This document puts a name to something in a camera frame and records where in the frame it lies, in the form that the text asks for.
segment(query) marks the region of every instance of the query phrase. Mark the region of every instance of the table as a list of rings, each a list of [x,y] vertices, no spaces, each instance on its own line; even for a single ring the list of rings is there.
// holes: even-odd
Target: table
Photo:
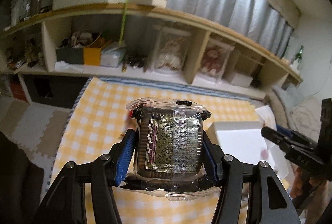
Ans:
[[[126,104],[142,97],[193,100],[211,113],[204,121],[207,130],[214,121],[257,121],[255,107],[247,100],[199,95],[184,91],[160,89],[146,84],[124,84],[90,79],[83,88],[64,131],[55,158],[51,181],[67,161],[83,164],[108,153],[121,141],[127,118]],[[85,200],[88,223],[95,223],[90,184],[86,184]],[[114,197],[125,223],[210,223],[219,194],[189,201],[169,201],[142,193],[113,187]]]

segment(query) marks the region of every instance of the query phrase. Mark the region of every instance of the blue gripper pad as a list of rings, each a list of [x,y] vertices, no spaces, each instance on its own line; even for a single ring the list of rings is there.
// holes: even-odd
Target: blue gripper pad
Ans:
[[[127,130],[122,142],[119,144],[114,158],[114,163],[116,163],[116,173],[115,173],[115,185],[119,186],[120,183],[125,179],[134,153],[136,145],[136,132],[132,129]]]

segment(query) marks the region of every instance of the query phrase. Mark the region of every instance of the black chair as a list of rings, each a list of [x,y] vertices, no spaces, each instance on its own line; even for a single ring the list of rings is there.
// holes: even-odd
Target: black chair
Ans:
[[[0,132],[0,223],[29,224],[39,207],[44,170]]]

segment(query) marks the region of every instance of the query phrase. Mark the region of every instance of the wooden shelf top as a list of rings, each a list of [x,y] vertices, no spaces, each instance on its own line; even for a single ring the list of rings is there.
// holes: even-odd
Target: wooden shelf top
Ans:
[[[87,15],[87,14],[122,14],[123,13],[124,4],[88,4],[88,5],[80,5],[70,8],[65,8],[56,11],[50,11],[48,13],[37,14],[31,17],[29,20],[23,21],[16,26],[10,28],[8,31],[0,33],[0,39],[5,38],[6,36],[11,35],[19,30],[27,28],[29,26],[41,23],[43,21],[63,18],[63,17],[71,17],[71,16],[79,16],[79,15]],[[249,39],[248,37],[237,33],[236,31],[222,26],[218,23],[210,21],[208,19],[195,16],[192,14],[184,13],[181,11],[175,11],[170,9],[157,8],[153,6],[145,6],[145,5],[137,5],[137,4],[128,4],[127,5],[127,14],[128,15],[141,15],[153,18],[160,18],[166,20],[172,20],[176,22],[181,22],[183,24],[191,25],[197,28],[201,28],[204,30],[211,31],[220,36],[224,36],[232,41],[235,41],[238,44],[241,44],[259,55],[265,57],[267,60],[272,61],[274,64],[279,66],[285,72],[289,73],[294,79],[298,82],[302,82],[302,78],[296,74],[289,66],[285,65],[280,58],[278,58],[275,54],[266,50],[264,47],[260,46],[258,43]]]

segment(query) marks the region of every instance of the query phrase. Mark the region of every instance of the red object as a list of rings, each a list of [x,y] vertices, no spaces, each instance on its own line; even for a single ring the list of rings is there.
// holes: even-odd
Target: red object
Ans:
[[[28,102],[20,83],[11,81],[9,82],[9,86],[14,98]]]

